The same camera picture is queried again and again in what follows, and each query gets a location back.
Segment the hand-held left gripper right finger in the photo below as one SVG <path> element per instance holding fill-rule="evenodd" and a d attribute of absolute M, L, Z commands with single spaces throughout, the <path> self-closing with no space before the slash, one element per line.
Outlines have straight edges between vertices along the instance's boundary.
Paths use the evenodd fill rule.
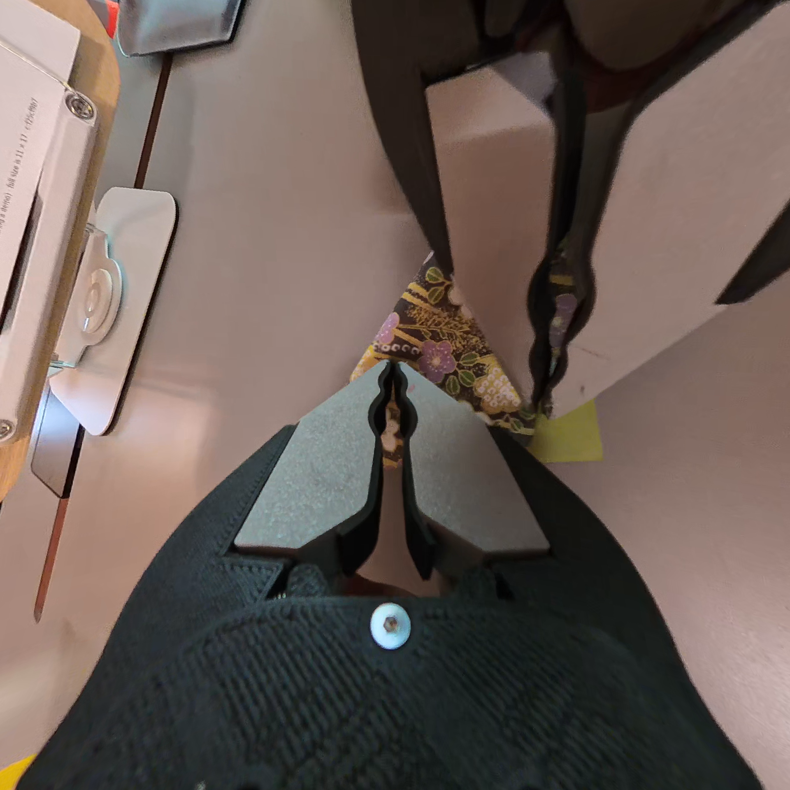
<path fill-rule="evenodd" d="M 408 365 L 393 367 L 409 554 L 420 577 L 458 579 L 550 544 L 488 426 Z"/>

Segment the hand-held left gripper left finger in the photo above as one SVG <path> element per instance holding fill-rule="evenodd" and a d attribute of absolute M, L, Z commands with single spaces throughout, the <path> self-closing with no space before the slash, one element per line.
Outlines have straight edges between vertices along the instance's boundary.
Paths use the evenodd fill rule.
<path fill-rule="evenodd" d="M 393 383 L 382 361 L 306 414 L 252 505 L 234 546 L 353 576 L 379 538 L 381 434 Z"/>

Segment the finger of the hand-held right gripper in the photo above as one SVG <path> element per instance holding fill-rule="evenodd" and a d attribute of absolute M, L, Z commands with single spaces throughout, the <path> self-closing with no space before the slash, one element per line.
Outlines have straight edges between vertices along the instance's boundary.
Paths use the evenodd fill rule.
<path fill-rule="evenodd" d="M 515 390 L 531 398 L 528 288 L 546 254 L 557 76 L 519 53 L 430 86 L 428 110 L 453 282 Z"/>
<path fill-rule="evenodd" d="M 564 416 L 695 331 L 788 202 L 789 10 L 631 126 L 591 262 L 596 299 L 551 396 Z"/>

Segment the floral patterned origami paper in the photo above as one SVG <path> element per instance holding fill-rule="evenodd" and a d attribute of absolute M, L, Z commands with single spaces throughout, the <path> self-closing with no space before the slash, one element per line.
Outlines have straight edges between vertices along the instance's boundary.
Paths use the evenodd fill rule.
<path fill-rule="evenodd" d="M 349 380 L 360 378 L 383 360 L 405 362 L 486 425 L 508 431 L 526 449 L 537 419 L 545 416 L 514 388 L 465 305 L 453 275 L 432 253 L 387 315 Z"/>

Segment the yellow-green paper sheet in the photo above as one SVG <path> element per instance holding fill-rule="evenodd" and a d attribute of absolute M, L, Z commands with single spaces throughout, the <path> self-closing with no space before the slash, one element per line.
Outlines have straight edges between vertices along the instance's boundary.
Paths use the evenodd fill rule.
<path fill-rule="evenodd" d="M 595 400 L 561 417 L 540 416 L 528 451 L 546 465 L 603 460 Z"/>

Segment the silver metal object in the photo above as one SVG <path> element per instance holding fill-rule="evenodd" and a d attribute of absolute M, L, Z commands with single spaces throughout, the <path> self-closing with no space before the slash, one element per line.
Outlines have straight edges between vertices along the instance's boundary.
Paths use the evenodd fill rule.
<path fill-rule="evenodd" d="M 127 57 L 191 51 L 232 41 L 245 1 L 122 1 L 116 40 Z"/>

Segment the dark glossy plate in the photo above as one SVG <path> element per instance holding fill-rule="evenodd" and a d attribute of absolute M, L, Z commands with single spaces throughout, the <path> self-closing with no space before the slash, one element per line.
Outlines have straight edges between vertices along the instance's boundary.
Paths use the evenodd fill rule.
<path fill-rule="evenodd" d="M 48 386 L 35 417 L 31 470 L 59 499 L 71 495 L 83 439 L 83 426 Z"/>

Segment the white framed printed board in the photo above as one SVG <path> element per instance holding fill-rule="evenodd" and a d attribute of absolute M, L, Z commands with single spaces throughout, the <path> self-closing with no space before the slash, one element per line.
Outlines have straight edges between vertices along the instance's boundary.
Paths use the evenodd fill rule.
<path fill-rule="evenodd" d="M 34 2 L 1 3 L 1 442 L 20 433 L 95 142 L 75 89 L 78 28 Z"/>

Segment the yellow paper sheet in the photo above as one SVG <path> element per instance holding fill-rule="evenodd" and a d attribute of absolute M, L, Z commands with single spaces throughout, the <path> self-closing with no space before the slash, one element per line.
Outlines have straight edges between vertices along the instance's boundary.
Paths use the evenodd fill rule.
<path fill-rule="evenodd" d="M 28 755 L 10 765 L 5 766 L 0 772 L 0 788 L 15 789 L 21 777 L 34 761 L 36 755 Z"/>

